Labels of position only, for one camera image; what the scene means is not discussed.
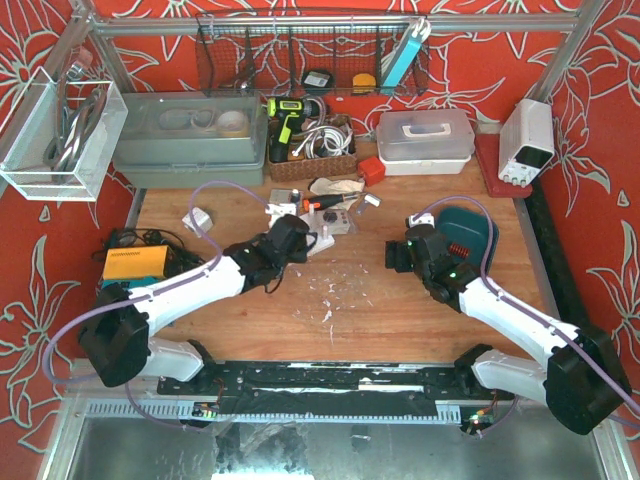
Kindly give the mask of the white peg board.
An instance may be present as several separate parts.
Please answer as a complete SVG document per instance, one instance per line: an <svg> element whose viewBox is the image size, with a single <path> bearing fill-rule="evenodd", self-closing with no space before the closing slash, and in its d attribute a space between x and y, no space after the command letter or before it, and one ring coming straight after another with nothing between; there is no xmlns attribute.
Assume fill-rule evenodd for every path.
<svg viewBox="0 0 640 480"><path fill-rule="evenodd" d="M335 244L335 239L332 235L329 235L321 227L321 216L323 211L308 212L301 216L301 219L308 225L309 232L318 233L318 242L316 247L312 250L311 256L317 255Z"/></svg>

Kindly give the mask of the teal plastic tray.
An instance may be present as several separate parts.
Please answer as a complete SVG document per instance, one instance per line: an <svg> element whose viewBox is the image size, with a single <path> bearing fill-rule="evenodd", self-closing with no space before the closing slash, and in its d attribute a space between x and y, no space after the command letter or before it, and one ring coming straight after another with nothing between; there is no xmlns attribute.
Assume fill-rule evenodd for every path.
<svg viewBox="0 0 640 480"><path fill-rule="evenodd" d="M499 240L499 228L495 222L492 223L493 236L492 241L489 242L489 227L484 214L462 207L449 206L436 215L435 227L444 236L447 250L451 243L458 243L470 249L470 255L466 260L449 253L455 265L467 263L479 270L487 245L490 245L485 265L485 273L489 274Z"/></svg>

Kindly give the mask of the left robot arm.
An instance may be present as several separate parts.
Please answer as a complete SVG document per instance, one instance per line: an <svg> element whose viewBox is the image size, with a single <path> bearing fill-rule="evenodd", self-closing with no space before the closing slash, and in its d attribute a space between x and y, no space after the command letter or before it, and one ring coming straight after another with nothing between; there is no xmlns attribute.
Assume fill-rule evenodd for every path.
<svg viewBox="0 0 640 480"><path fill-rule="evenodd" d="M158 337L172 322L214 302L267 287L290 264L306 262L318 235L286 214L252 239L230 245L215 259L158 283L104 288L78 333L78 342L102 384L119 387L137 376L193 381L210 361L194 340Z"/></svg>

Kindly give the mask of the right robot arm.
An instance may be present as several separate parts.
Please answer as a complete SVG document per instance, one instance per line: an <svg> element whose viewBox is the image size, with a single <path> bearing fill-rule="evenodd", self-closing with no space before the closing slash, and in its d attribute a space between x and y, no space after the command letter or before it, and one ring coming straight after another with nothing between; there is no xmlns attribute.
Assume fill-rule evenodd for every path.
<svg viewBox="0 0 640 480"><path fill-rule="evenodd" d="M562 322L501 289L480 269L456 260L434 226L417 224L385 245L385 266L412 273L430 297L479 320L526 352L514 357L478 345L459 358L481 387L546 406L567 429L586 435L632 390L609 336Z"/></svg>

